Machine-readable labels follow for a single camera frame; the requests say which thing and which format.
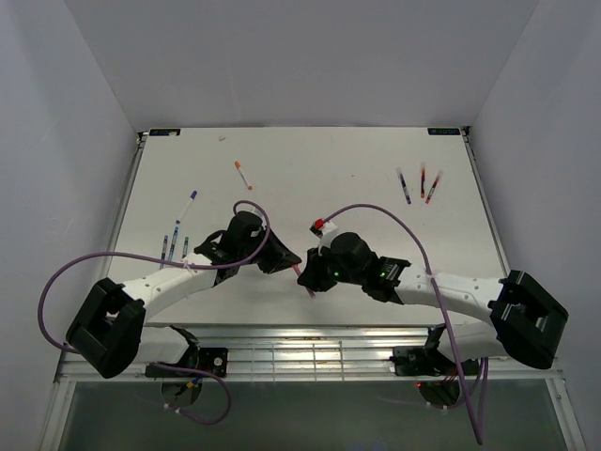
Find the pink highlighter pen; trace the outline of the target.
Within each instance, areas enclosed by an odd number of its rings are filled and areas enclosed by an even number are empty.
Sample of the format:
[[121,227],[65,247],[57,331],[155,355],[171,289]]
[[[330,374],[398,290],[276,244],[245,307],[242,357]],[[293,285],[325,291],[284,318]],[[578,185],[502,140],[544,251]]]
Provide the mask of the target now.
[[302,271],[301,271],[300,266],[298,264],[295,264],[292,266],[292,269],[295,272],[295,274],[297,275],[297,283],[300,286],[304,287],[304,289],[306,290],[306,292],[308,293],[308,295],[310,296],[311,299],[314,299],[314,297],[316,296],[315,292],[306,285],[304,279],[302,278]]

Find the purple highlighter pen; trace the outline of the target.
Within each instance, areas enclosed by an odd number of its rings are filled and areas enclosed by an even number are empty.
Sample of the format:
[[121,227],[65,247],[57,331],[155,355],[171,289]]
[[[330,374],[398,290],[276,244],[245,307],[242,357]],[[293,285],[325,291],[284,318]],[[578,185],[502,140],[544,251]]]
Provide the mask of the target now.
[[412,204],[412,200],[411,200],[411,197],[410,197],[410,194],[409,194],[408,185],[407,185],[406,179],[404,177],[404,173],[403,173],[403,171],[402,171],[402,169],[400,167],[396,168],[396,174],[397,174],[397,177],[399,179],[399,182],[400,182],[400,185],[401,185],[401,188],[402,188],[402,191],[403,191],[403,195],[404,195],[404,197],[406,199],[406,202],[407,202],[408,205],[411,205]]

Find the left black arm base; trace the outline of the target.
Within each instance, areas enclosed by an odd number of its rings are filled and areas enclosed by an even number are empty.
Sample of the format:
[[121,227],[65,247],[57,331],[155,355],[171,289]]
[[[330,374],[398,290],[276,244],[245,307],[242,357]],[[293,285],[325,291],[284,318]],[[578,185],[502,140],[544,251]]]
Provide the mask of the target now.
[[151,379],[157,378],[195,378],[192,369],[202,370],[217,377],[224,378],[227,375],[227,348],[198,348],[192,347],[186,350],[183,356],[175,364],[161,362],[161,365],[169,367],[182,367],[182,370],[167,370],[155,365],[147,365],[145,376]]

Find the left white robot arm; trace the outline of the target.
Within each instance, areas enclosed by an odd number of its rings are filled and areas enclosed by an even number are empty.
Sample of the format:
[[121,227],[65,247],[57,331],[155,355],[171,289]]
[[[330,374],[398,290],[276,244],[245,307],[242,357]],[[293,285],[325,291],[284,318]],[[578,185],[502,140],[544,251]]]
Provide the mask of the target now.
[[183,328],[147,329],[146,322],[189,296],[234,277],[241,265],[256,265],[265,274],[301,264],[250,211],[239,211],[227,229],[209,235],[176,267],[164,266],[138,279],[97,282],[67,332],[68,343],[105,379],[134,362],[157,362],[178,375],[199,368],[200,344]]

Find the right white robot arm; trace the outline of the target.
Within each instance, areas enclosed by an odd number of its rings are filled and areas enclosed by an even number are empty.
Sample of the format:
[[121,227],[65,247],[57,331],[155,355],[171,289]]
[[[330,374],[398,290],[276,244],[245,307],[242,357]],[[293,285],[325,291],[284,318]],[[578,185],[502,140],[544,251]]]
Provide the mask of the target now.
[[407,260],[380,257],[354,232],[316,220],[319,239],[307,252],[299,285],[326,292],[358,286],[381,303],[424,305],[471,317],[471,324],[430,330],[425,345],[400,357],[408,373],[447,372],[458,359],[508,356],[535,369],[551,368],[569,318],[567,310],[529,273],[501,279],[430,275]]

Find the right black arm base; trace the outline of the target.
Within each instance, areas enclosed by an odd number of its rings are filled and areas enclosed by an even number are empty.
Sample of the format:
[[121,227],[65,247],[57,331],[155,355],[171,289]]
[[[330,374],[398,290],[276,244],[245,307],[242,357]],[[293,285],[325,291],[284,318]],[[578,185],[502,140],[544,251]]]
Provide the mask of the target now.
[[442,377],[458,374],[457,364],[433,348],[394,347],[389,360],[396,376]]

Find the green pen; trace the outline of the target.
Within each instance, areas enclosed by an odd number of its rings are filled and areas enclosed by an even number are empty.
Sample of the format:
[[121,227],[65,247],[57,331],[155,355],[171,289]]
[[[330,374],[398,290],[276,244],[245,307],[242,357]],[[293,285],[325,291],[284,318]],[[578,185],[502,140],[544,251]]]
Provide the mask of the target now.
[[185,258],[186,255],[188,254],[188,247],[189,247],[189,237],[186,236],[184,238],[183,247],[182,247],[182,258]]

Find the dark blue pen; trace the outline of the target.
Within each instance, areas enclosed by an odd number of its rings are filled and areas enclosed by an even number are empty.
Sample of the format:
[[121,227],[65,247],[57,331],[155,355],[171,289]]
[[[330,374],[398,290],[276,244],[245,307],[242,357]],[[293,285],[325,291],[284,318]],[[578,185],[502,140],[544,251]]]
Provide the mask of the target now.
[[164,267],[163,261],[165,260],[165,257],[166,257],[168,242],[169,242],[169,236],[164,235],[163,241],[162,241],[160,269],[162,269]]

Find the red highlighter pen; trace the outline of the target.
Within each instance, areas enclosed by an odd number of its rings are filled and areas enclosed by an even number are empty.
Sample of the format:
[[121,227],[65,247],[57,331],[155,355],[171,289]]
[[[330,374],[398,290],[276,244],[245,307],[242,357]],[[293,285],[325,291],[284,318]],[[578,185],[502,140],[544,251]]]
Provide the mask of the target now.
[[438,188],[438,185],[439,185],[439,182],[440,182],[440,179],[441,179],[442,175],[443,175],[443,172],[439,171],[437,173],[437,175],[435,176],[434,181],[433,181],[433,183],[432,183],[432,185],[431,185],[431,187],[430,187],[430,189],[429,189],[429,191],[428,191],[428,193],[426,195],[425,204],[429,204],[431,202],[431,199],[432,199],[435,191]]

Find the orange capped white marker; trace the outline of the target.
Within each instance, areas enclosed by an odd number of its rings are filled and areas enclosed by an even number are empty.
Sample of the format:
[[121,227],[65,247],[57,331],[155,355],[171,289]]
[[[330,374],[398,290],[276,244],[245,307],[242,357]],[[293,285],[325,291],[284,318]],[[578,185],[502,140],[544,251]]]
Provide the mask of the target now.
[[239,176],[240,176],[240,178],[241,178],[242,182],[244,183],[244,185],[245,185],[246,189],[247,189],[248,191],[251,191],[251,190],[254,188],[254,186],[253,186],[253,184],[252,184],[252,183],[251,183],[251,182],[248,180],[248,178],[246,177],[246,175],[245,175],[245,173],[244,173],[244,170],[243,170],[243,167],[242,167],[242,165],[241,165],[240,161],[235,161],[235,167],[236,167],[236,169],[237,169],[237,171],[238,171],[238,173],[239,173]]

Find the purple capped white marker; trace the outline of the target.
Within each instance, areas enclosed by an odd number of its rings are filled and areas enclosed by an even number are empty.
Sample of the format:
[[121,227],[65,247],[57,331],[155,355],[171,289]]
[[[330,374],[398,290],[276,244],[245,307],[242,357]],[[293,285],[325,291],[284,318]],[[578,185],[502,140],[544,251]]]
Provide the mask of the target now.
[[192,206],[193,201],[195,200],[196,197],[197,197],[197,191],[193,190],[191,192],[191,194],[189,195],[189,197],[187,198],[186,203],[185,203],[184,207],[182,208],[181,213],[177,216],[177,219],[175,220],[175,224],[177,226],[179,226],[183,222],[183,220],[185,219],[185,217],[186,217],[186,215],[187,215],[187,213],[188,213],[190,207]]

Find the left blue table label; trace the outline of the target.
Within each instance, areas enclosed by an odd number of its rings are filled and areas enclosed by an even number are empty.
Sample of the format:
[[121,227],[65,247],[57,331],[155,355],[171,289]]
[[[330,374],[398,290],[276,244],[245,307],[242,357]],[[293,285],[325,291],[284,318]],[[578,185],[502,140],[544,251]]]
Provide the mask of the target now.
[[181,129],[152,129],[148,132],[149,136],[179,136]]

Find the blue table label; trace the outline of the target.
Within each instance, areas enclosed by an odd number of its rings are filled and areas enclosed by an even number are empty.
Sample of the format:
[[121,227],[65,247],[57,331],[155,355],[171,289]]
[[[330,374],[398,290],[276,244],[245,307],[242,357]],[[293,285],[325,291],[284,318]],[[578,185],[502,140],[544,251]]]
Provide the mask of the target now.
[[459,128],[440,128],[440,127],[432,127],[428,128],[427,132],[429,135],[437,135],[437,136],[457,136],[461,134]]
[[152,129],[148,132],[149,136],[179,136],[181,129]]

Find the right blue table label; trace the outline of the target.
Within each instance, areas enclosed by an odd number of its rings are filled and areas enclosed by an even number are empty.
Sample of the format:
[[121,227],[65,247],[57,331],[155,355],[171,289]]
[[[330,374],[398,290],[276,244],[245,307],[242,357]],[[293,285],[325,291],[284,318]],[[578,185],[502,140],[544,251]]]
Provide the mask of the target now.
[[437,136],[457,136],[461,134],[459,128],[440,128],[440,127],[432,127],[428,128],[427,132],[429,135],[437,135]]

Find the aluminium table frame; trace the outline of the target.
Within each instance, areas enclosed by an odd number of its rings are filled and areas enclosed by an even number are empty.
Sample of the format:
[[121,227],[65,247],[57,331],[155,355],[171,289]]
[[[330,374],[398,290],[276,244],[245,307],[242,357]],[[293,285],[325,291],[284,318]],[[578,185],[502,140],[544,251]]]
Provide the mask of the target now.
[[[459,128],[460,135],[429,135],[428,128],[153,128],[181,129],[179,136],[138,136],[132,173],[114,225],[111,248],[103,254],[104,275],[116,271],[117,262],[125,255],[124,246],[132,237],[132,226],[147,215],[140,202],[150,192],[155,175],[174,181],[183,177],[186,164],[203,161],[232,161],[237,151],[248,150],[250,160],[260,160],[257,170],[265,177],[272,167],[283,167],[289,174],[297,172],[291,162],[297,152],[314,156],[330,154],[343,164],[339,179],[355,179],[371,156],[379,155],[389,189],[403,193],[396,168],[410,158],[423,163],[439,163],[456,172],[458,183],[453,193],[460,209],[475,223],[475,241],[483,249],[501,244],[470,147],[469,131]],[[174,325],[192,333],[202,348],[227,348],[227,375],[221,379],[246,382],[295,381],[388,381],[395,378],[425,379],[428,376],[396,376],[389,360],[394,347],[419,347],[434,327],[418,319],[410,325],[392,323],[353,325],[340,324],[274,324],[246,323],[229,320],[224,323],[184,323],[150,320],[147,329]],[[557,367],[535,371],[508,357],[486,357],[468,360],[462,376],[442,376],[442,387],[450,384],[485,389],[491,379],[503,372],[512,378],[539,378],[546,382],[550,401],[566,446],[581,450],[584,442]],[[144,378],[166,381],[171,385],[191,388],[205,377],[220,378],[202,370],[192,370],[195,378],[157,378],[145,376],[147,365],[167,370],[157,362],[134,362],[121,374],[106,379],[124,381]],[[58,370],[61,378],[75,380],[105,379],[82,356],[65,357]]]

